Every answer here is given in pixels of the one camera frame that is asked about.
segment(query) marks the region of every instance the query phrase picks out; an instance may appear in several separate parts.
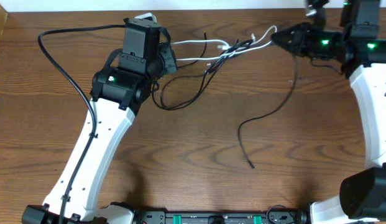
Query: white wall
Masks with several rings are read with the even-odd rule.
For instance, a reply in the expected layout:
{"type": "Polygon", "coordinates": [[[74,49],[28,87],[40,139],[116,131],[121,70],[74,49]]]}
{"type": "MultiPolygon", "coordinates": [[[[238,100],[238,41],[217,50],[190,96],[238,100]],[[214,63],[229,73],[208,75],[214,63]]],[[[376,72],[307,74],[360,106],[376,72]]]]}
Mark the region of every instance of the white wall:
{"type": "MultiPolygon", "coordinates": [[[[8,12],[300,8],[304,0],[0,0],[8,12]]],[[[341,7],[330,0],[327,7],[341,7]]]]}

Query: green terminal block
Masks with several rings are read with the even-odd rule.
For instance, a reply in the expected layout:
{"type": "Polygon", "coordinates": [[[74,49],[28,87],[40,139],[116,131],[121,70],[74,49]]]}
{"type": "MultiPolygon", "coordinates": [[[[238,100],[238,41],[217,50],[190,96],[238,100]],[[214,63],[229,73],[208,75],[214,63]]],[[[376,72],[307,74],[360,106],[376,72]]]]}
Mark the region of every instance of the green terminal block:
{"type": "Polygon", "coordinates": [[[174,215],[173,216],[173,224],[182,224],[182,216],[181,215],[174,215]]]}
{"type": "Polygon", "coordinates": [[[262,217],[254,216],[254,224],[262,224],[262,217]]]}

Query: robotic arm link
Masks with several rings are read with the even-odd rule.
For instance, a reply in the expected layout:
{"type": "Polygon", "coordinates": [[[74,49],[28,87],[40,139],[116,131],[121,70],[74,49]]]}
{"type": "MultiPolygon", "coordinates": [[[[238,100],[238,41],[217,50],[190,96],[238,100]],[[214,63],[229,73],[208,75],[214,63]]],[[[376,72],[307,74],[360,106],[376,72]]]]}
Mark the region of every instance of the robotic arm link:
{"type": "MultiPolygon", "coordinates": [[[[386,40],[378,40],[380,0],[348,0],[344,4],[343,32],[325,31],[328,0],[307,1],[306,15],[313,23],[297,24],[272,35],[272,41],[293,55],[337,60],[357,98],[365,136],[365,168],[345,179],[339,195],[315,202],[308,210],[268,213],[165,213],[132,210],[112,203],[96,210],[104,176],[123,135],[133,123],[151,85],[177,71],[170,36],[154,15],[125,19],[124,47],[114,51],[93,78],[91,105],[97,135],[81,164],[67,198],[64,223],[126,224],[345,224],[386,220],[386,40]],[[167,42],[160,43],[163,34],[167,42]],[[110,64],[119,56],[117,67],[110,64]]],[[[87,141],[92,119],[88,113],[67,166],[42,206],[29,205],[22,222],[57,223],[64,191],[87,141]]]]}
{"type": "Polygon", "coordinates": [[[386,220],[386,40],[377,39],[380,0],[345,2],[343,32],[323,30],[327,2],[308,1],[306,15],[313,24],[297,24],[272,40],[294,55],[342,63],[360,109],[367,170],[345,179],[338,196],[313,203],[307,218],[314,224],[386,220]]]}

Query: wooden table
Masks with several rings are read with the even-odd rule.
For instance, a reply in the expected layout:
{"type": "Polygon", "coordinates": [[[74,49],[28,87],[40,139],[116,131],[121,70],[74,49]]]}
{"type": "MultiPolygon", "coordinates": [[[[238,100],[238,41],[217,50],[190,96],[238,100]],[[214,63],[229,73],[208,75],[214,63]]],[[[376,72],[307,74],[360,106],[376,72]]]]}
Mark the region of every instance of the wooden table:
{"type": "MultiPolygon", "coordinates": [[[[328,11],[338,29],[340,10],[328,11]]],[[[41,204],[78,139],[86,107],[37,44],[51,29],[122,24],[143,12],[12,13],[0,44],[0,223],[19,223],[28,204],[41,204]]],[[[158,11],[173,40],[246,40],[302,22],[301,9],[158,11]]],[[[381,13],[386,38],[386,9],[381,13]]],[[[122,47],[123,29],[51,35],[48,51],[88,93],[109,53],[122,47]]],[[[197,57],[202,45],[174,47],[197,57]]],[[[206,56],[218,54],[216,44],[206,56]]],[[[206,63],[166,76],[197,75],[206,63]]],[[[148,99],[122,139],[99,206],[125,201],[168,210],[266,210],[298,207],[338,194],[343,179],[364,169],[364,137],[356,99],[343,76],[300,60],[300,78],[278,113],[243,127],[256,170],[238,145],[242,121],[272,111],[291,87],[291,56],[273,46],[228,61],[204,94],[184,110],[164,111],[148,99]]],[[[200,80],[175,82],[168,105],[189,99],[200,80]]]]}

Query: white cable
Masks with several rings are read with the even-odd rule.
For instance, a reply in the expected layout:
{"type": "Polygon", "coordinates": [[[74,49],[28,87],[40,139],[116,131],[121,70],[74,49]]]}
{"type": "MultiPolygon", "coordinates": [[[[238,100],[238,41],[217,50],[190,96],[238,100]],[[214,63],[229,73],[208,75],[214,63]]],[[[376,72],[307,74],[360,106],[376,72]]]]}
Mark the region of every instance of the white cable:
{"type": "Polygon", "coordinates": [[[222,43],[222,44],[230,47],[230,45],[224,40],[184,40],[184,41],[179,41],[179,42],[173,42],[172,44],[205,43],[205,42],[219,42],[219,43],[222,43]]]}
{"type": "MultiPolygon", "coordinates": [[[[255,35],[252,34],[251,37],[252,37],[252,40],[254,42],[251,45],[257,44],[260,41],[262,41],[267,36],[267,34],[270,32],[270,30],[272,30],[272,29],[275,29],[275,32],[277,32],[277,26],[272,25],[271,27],[269,27],[267,29],[267,31],[262,36],[262,38],[260,38],[259,40],[256,40],[256,41],[255,41],[255,35]]],[[[222,42],[225,45],[227,45],[227,49],[230,48],[229,44],[226,41],[224,41],[224,40],[185,40],[185,41],[181,41],[181,42],[175,42],[173,44],[182,44],[182,43],[187,43],[187,42],[222,42]]],[[[258,46],[258,47],[253,47],[253,48],[246,49],[246,50],[241,50],[241,51],[238,51],[239,49],[237,49],[237,50],[235,50],[233,52],[225,53],[225,54],[222,54],[222,55],[217,56],[217,57],[210,57],[210,58],[180,58],[180,59],[177,59],[177,60],[179,60],[179,61],[185,61],[185,60],[217,60],[217,59],[222,58],[222,57],[233,56],[234,54],[243,54],[243,53],[251,51],[251,50],[261,49],[261,48],[264,48],[264,47],[268,46],[271,43],[272,43],[272,41],[270,40],[266,44],[258,46]]]]}
{"type": "Polygon", "coordinates": [[[259,40],[256,40],[255,42],[253,42],[251,45],[255,45],[257,43],[259,43],[260,41],[262,41],[266,36],[267,34],[270,32],[270,30],[272,30],[274,28],[274,32],[277,32],[277,26],[275,25],[272,25],[271,27],[269,27],[266,31],[266,33],[262,36],[262,38],[260,38],[259,40]]]}
{"type": "Polygon", "coordinates": [[[251,49],[247,49],[247,50],[242,50],[242,51],[233,51],[233,52],[230,52],[230,53],[225,53],[225,54],[222,54],[220,56],[217,56],[217,57],[210,57],[210,58],[180,58],[180,59],[177,59],[179,61],[184,61],[184,60],[217,60],[221,57],[225,57],[225,56],[233,56],[234,54],[243,54],[245,52],[248,52],[248,51],[251,51],[251,50],[257,50],[257,49],[261,49],[261,48],[264,48],[266,46],[268,46],[269,44],[271,44],[272,41],[269,41],[267,42],[266,44],[264,45],[261,45],[261,46],[258,46],[258,47],[253,47],[251,49]]]}

